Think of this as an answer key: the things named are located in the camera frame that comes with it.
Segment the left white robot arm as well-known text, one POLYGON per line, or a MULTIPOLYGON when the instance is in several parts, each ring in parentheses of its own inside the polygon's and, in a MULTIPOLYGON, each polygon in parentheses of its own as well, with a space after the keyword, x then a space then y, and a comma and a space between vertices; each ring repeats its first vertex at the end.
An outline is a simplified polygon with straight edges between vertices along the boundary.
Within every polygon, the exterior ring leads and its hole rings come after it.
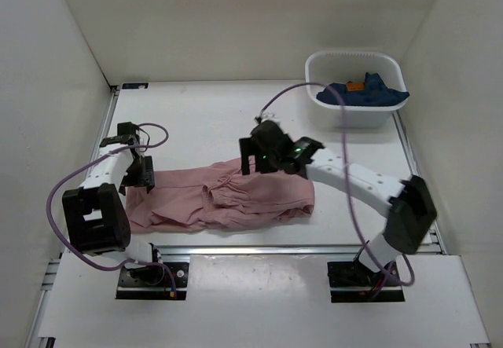
POLYGON ((63 193, 62 206, 68 237, 64 245, 87 265, 105 271, 93 262, 96 256, 109 256, 134 279, 148 286, 161 284, 169 275, 158 248, 132 236, 125 210, 126 190, 151 192, 155 187, 152 148, 141 139, 145 124, 120 123, 116 135, 105 137, 98 158, 83 169, 88 173, 76 189, 63 193))

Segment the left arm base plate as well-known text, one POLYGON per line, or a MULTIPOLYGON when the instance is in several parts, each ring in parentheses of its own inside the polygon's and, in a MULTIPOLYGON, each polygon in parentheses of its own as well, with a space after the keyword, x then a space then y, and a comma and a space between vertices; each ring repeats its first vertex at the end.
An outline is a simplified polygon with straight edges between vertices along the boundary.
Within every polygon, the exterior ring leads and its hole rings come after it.
POLYGON ((185 301, 189 282, 189 262, 167 262, 164 268, 142 266, 122 268, 116 299, 136 301, 185 301))

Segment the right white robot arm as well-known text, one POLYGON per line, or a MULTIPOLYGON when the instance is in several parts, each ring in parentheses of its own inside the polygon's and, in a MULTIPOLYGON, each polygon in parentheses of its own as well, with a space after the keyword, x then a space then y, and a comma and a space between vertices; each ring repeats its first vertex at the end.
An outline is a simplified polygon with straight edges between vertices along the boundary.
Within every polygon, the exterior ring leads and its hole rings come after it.
POLYGON ((413 175, 403 180, 388 177, 349 162, 347 153, 337 155, 309 137, 293 141, 273 120, 263 120, 248 137, 239 140, 241 171, 268 174, 282 171, 330 186, 347 196, 354 230, 362 243, 360 253, 343 270, 350 284, 368 286, 380 276, 395 280, 392 266, 397 258, 417 253, 437 210, 425 180, 413 175), (354 200, 385 217, 381 233, 366 240, 355 221, 354 200))

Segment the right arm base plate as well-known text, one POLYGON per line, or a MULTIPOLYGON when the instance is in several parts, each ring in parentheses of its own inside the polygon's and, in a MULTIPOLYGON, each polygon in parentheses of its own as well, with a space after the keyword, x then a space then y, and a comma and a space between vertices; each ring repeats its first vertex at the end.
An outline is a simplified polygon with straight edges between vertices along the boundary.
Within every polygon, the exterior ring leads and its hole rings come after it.
POLYGON ((392 303, 404 302, 396 264, 390 262, 385 269, 391 275, 372 271, 359 262, 328 262, 331 303, 392 303))

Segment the pink trousers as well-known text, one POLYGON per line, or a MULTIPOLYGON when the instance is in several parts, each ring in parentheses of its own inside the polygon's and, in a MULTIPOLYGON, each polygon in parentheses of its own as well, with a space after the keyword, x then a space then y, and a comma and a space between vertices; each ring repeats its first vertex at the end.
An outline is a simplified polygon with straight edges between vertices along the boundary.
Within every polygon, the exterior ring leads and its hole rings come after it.
POLYGON ((127 190, 134 233, 244 231, 309 218, 314 210, 312 181, 284 172, 243 175, 239 159, 154 175, 150 192, 127 190))

